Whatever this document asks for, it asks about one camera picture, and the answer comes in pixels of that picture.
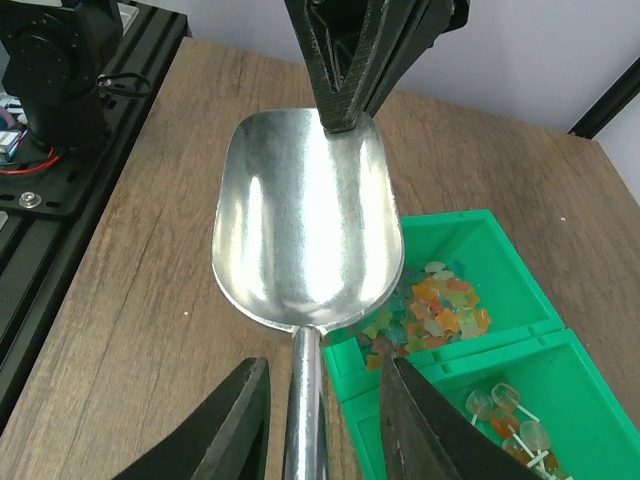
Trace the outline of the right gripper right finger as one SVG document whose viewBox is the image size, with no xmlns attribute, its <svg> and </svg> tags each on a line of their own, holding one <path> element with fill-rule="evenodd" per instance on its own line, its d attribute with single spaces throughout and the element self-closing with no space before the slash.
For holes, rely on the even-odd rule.
<svg viewBox="0 0 640 480">
<path fill-rule="evenodd" d="M 384 357 L 380 428 L 389 479 L 535 479 L 405 358 Z"/>
</svg>

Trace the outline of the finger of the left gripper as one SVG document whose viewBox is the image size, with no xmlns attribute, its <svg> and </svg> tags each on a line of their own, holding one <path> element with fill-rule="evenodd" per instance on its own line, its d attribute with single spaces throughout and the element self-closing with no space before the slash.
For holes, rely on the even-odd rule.
<svg viewBox="0 0 640 480">
<path fill-rule="evenodd" d="M 408 68 L 430 48 L 450 23 L 449 1 L 416 1 L 385 60 L 364 111 L 374 117 Z"/>
<path fill-rule="evenodd" d="M 285 2 L 330 133 L 354 128 L 400 33 L 398 1 Z"/>
</svg>

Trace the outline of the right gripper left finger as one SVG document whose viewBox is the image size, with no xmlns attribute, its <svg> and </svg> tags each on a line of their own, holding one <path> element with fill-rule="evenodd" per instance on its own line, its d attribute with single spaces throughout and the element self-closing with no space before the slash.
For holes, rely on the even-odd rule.
<svg viewBox="0 0 640 480">
<path fill-rule="evenodd" d="M 265 358 L 246 358 L 119 479 L 263 479 L 270 427 Z"/>
</svg>

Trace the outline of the green bin lollipops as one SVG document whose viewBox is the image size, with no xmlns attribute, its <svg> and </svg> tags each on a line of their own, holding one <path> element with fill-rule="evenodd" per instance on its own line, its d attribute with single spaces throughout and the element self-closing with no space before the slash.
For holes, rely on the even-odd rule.
<svg viewBox="0 0 640 480">
<path fill-rule="evenodd" d="M 542 455 L 544 478 L 639 476 L 639 433 L 569 330 L 418 371 L 507 453 Z"/>
</svg>

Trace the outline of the green bin star gummies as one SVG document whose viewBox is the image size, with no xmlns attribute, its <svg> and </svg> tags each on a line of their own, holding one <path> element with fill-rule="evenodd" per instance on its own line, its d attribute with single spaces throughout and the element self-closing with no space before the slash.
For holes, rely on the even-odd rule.
<svg viewBox="0 0 640 480">
<path fill-rule="evenodd" d="M 563 329 L 490 211 L 409 216 L 401 226 L 394 293 L 363 333 L 324 351 L 339 402 L 378 386 L 386 348 L 434 365 Z"/>
</svg>

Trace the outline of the metal scoop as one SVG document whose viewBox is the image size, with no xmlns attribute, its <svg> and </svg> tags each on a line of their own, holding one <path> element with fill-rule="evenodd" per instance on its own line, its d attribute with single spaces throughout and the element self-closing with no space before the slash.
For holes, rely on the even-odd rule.
<svg viewBox="0 0 640 480">
<path fill-rule="evenodd" d="M 368 115 L 329 133 L 314 108 L 262 111 L 228 146 L 211 265 L 225 297 L 293 340 L 282 475 L 329 475 L 321 350 L 364 327 L 399 281 L 404 241 Z"/>
</svg>

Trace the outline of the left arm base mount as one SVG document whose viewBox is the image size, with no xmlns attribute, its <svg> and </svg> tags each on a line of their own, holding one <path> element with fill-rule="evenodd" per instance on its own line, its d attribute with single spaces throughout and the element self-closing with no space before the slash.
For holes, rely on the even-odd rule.
<svg viewBox="0 0 640 480">
<path fill-rule="evenodd" d="M 103 95 L 150 94 L 144 76 L 105 71 L 123 37 L 115 1 L 2 2 L 1 43 L 9 55 L 2 84 L 27 120 L 12 159 L 1 167 L 3 184 L 100 144 L 107 132 Z"/>
</svg>

